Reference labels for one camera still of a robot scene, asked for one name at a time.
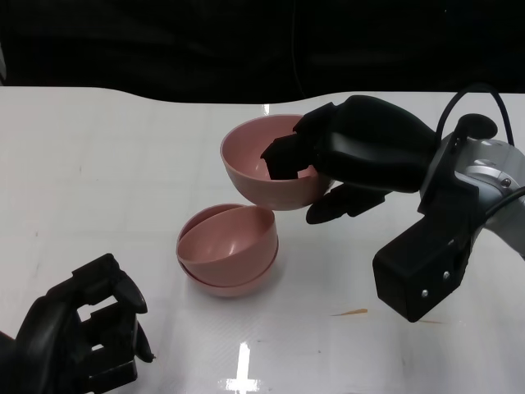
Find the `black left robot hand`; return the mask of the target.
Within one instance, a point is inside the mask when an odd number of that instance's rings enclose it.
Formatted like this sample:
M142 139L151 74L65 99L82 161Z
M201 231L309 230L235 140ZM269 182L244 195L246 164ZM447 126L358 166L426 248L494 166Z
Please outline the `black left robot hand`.
M76 269L30 307L16 337L1 336L3 393L105 393L153 362L137 317L145 298L112 254Z

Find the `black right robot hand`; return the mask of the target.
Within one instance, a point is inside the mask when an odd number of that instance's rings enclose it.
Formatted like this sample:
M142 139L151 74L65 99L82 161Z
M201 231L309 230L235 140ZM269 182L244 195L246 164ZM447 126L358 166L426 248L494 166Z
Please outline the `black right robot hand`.
M273 180L295 179L314 167L340 183L307 211L307 223L320 224L357 217L391 192L419 191L435 152L434 131L412 113L353 95L305 114L292 135L275 139L261 157Z

